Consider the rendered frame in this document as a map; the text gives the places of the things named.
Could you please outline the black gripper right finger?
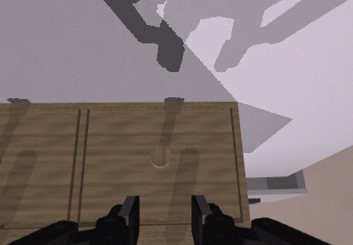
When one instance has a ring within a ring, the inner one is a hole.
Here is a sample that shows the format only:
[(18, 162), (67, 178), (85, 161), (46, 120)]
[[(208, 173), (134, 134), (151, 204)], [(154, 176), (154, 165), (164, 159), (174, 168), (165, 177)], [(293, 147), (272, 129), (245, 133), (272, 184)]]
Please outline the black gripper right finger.
[(234, 218), (223, 214), (204, 195), (191, 196), (191, 230), (195, 245), (331, 245), (267, 217), (251, 221), (251, 228), (233, 227)]

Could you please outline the brown wooden chest of drawers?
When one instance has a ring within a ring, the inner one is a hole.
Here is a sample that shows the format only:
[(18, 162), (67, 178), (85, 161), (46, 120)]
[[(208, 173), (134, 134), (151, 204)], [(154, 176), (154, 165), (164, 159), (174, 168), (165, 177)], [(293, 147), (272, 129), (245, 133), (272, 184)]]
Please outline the brown wooden chest of drawers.
[[(83, 176), (87, 147), (90, 109), (117, 108), (230, 108), (236, 179), (241, 218), (234, 218), (235, 226), (251, 228), (250, 208), (243, 159), (243, 145), (237, 102), (165, 102), (165, 103), (0, 103), (0, 109), (80, 109), (80, 124), (77, 142), (77, 158), (72, 192), (70, 221), (78, 223), (78, 231), (93, 229), (97, 222), (80, 222)], [(178, 223), (178, 224), (171, 224)], [(140, 221), (148, 225), (183, 226), (139, 226), (139, 234), (192, 233), (191, 220)], [(0, 238), (24, 237), (38, 229), (0, 229)]]

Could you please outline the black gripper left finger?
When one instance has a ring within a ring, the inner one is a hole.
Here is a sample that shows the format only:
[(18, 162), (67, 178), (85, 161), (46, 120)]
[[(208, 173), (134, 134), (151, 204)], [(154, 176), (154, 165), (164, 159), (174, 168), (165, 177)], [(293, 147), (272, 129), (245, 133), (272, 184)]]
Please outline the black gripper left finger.
[(78, 231), (77, 222), (59, 221), (6, 245), (137, 245), (138, 236), (139, 195), (130, 195), (93, 229)]

